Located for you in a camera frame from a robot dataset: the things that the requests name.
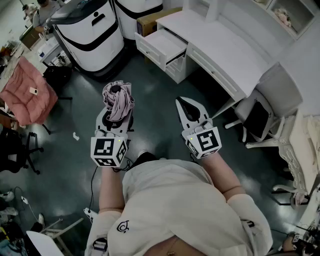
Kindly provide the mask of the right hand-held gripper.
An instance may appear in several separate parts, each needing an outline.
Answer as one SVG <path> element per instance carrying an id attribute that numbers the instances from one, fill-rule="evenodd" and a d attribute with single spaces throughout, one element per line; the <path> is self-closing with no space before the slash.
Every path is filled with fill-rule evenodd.
<path id="1" fill-rule="evenodd" d="M 206 108 L 199 102 L 183 96 L 178 96 L 175 104 L 184 129 L 181 135 L 194 157 L 199 160 L 218 152 L 222 148 L 220 134 L 218 128 L 213 126 L 213 120 L 208 119 Z"/>

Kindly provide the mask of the pink and black cloth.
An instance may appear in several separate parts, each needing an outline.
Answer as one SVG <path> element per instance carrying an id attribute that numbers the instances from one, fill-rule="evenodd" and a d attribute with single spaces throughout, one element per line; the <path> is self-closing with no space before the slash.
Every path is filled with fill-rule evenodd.
<path id="1" fill-rule="evenodd" d="M 132 84 L 122 80 L 108 83 L 102 90 L 102 98 L 107 113 L 105 119 L 110 122 L 121 121 L 135 106 Z"/>

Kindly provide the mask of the white drawer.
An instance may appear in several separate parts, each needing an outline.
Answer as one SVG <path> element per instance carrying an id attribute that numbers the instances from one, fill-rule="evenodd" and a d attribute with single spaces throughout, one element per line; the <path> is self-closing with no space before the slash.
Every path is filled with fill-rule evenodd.
<path id="1" fill-rule="evenodd" d="M 134 38 L 137 49 L 163 71 L 187 50 L 187 44 L 183 40 L 164 28 L 145 37 L 135 32 Z"/>

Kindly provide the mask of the person's left forearm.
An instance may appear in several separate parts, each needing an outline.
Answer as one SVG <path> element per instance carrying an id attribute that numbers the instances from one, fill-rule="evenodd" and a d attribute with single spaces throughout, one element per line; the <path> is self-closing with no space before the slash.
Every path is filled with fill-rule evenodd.
<path id="1" fill-rule="evenodd" d="M 101 171 L 99 213 L 115 211 L 122 213 L 125 207 L 122 177 L 110 167 Z"/>

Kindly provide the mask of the person's right forearm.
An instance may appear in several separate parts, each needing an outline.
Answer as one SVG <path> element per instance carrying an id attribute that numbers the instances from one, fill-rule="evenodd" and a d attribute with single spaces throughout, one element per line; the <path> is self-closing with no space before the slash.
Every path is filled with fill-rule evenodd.
<path id="1" fill-rule="evenodd" d="M 218 152 L 202 158 L 201 166 L 226 200 L 235 195 L 246 194 L 238 177 Z"/>

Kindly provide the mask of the white desk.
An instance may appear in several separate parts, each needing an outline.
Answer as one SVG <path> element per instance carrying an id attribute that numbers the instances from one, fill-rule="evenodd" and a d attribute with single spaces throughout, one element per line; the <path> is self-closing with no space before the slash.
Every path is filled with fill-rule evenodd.
<path id="1" fill-rule="evenodd" d="M 250 96 L 284 47 L 279 24 L 253 0 L 184 0 L 157 26 L 185 40 L 187 56 L 228 93 L 219 114 Z"/>

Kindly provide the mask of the white desk hutch shelf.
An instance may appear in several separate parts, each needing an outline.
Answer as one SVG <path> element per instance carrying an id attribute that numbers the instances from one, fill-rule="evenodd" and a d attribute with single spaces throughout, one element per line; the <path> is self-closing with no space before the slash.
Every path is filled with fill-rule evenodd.
<path id="1" fill-rule="evenodd" d="M 257 42 L 268 35 L 298 40 L 320 17 L 320 0 L 182 0 L 207 22 L 214 20 Z M 287 10 L 291 27 L 275 15 L 276 8 Z"/>

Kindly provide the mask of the black backpack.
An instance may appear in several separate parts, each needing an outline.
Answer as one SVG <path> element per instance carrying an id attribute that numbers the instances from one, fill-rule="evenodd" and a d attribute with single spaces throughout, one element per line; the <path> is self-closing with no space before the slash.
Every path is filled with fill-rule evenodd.
<path id="1" fill-rule="evenodd" d="M 49 66 L 43 73 L 43 78 L 56 93 L 59 93 L 71 79 L 72 72 L 72 68 L 68 66 Z"/>

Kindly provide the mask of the white robot with grey top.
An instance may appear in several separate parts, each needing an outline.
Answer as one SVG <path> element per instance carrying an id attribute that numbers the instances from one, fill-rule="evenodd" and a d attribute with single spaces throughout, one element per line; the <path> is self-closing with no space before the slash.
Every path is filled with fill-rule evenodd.
<path id="1" fill-rule="evenodd" d="M 109 0 L 70 0 L 47 25 L 72 65 L 86 76 L 105 81 L 119 70 L 126 46 Z"/>

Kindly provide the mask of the white padded chair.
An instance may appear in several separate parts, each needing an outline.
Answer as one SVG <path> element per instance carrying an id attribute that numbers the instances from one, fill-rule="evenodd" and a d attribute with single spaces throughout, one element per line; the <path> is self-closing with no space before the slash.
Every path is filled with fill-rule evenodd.
<path id="1" fill-rule="evenodd" d="M 242 125 L 242 142 L 247 149 L 276 147 L 283 139 L 289 117 L 303 97 L 286 69 L 276 63 L 260 78 L 250 96 L 234 108 L 237 120 L 224 126 Z"/>

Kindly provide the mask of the white power strip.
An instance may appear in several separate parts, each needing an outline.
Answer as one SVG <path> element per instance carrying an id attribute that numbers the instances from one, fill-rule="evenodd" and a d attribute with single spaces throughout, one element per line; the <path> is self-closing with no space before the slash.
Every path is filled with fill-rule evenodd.
<path id="1" fill-rule="evenodd" d="M 95 211 L 93 211 L 92 209 L 86 207 L 83 210 L 84 214 L 89 218 L 89 220 L 91 222 L 93 222 L 94 218 L 98 215 L 98 213 L 96 213 Z"/>

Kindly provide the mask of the pink quilt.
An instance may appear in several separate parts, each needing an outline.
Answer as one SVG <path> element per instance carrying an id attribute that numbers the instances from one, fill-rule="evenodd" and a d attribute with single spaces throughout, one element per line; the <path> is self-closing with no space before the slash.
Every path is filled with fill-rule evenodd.
<path id="1" fill-rule="evenodd" d="M 30 87 L 38 90 L 37 95 L 30 93 Z M 21 126 L 43 125 L 58 101 L 56 92 L 42 73 L 24 56 L 19 58 L 13 74 L 0 92 L 0 98 Z"/>

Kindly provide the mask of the brown cardboard box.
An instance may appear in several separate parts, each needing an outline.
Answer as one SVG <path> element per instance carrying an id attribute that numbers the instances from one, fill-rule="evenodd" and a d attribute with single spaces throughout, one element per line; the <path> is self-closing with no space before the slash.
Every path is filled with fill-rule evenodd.
<path id="1" fill-rule="evenodd" d="M 157 19 L 179 12 L 182 9 L 182 7 L 176 7 L 139 17 L 136 20 L 137 33 L 143 37 L 152 34 L 157 30 Z"/>

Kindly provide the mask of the ornate white carved furniture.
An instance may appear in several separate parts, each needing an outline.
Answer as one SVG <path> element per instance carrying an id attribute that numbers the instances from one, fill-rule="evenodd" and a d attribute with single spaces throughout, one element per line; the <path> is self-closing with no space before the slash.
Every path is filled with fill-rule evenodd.
<path id="1" fill-rule="evenodd" d="M 299 205 L 302 196 L 309 200 L 318 175 L 320 175 L 320 120 L 304 117 L 298 109 L 280 122 L 283 125 L 279 138 L 247 143 L 251 148 L 277 147 L 279 156 L 286 161 L 293 177 L 291 186 L 275 185 L 273 194 L 291 193 Z"/>

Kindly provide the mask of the pink flowers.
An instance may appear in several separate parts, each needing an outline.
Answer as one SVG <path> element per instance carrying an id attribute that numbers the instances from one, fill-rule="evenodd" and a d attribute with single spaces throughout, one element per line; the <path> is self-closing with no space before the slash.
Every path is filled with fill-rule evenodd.
<path id="1" fill-rule="evenodd" d="M 276 8 L 273 12 L 285 26 L 287 26 L 288 28 L 292 27 L 291 18 L 286 9 Z"/>

